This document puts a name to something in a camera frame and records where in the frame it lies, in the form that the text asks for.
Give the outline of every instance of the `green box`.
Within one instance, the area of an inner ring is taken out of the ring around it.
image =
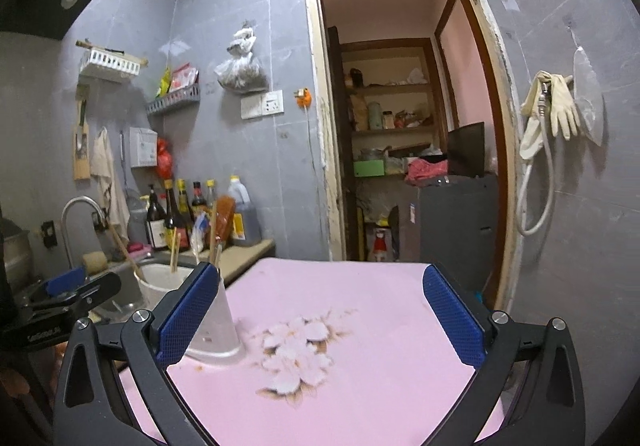
[[[356,177],[378,177],[385,174],[385,162],[382,159],[354,161],[353,171]]]

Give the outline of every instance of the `wall-mounted basket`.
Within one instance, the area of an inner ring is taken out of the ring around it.
[[[146,58],[99,47],[87,39],[77,40],[76,45],[87,49],[80,60],[81,76],[125,83],[140,74],[140,67],[148,65]]]
[[[146,114],[148,116],[158,116],[179,110],[185,106],[194,105],[200,102],[200,85],[193,84],[182,89],[169,92],[165,96],[154,99],[146,104]]]

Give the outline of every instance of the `pink wall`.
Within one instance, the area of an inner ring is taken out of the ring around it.
[[[440,39],[456,96],[460,126],[484,121],[484,146],[487,153],[490,152],[490,156],[487,156],[489,162],[489,158],[495,156],[494,120],[489,91],[478,47],[459,0],[456,1]]]
[[[322,0],[340,42],[433,36],[447,0]]]

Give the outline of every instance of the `blue gripper pad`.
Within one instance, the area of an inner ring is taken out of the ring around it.
[[[45,289],[49,296],[57,296],[63,292],[72,292],[84,283],[85,277],[84,267],[76,267],[49,280]]]
[[[202,271],[180,303],[158,331],[156,362],[161,368],[179,362],[211,307],[220,282],[218,270],[211,264]]]
[[[422,289],[460,361],[479,368],[486,357],[482,329],[435,266],[424,270]]]

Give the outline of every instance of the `pink table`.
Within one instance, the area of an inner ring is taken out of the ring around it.
[[[422,294],[423,264],[265,258],[227,291],[247,356],[168,371],[222,446],[417,446],[474,370]],[[128,371],[142,429],[162,439]],[[496,405],[480,438],[503,419]]]

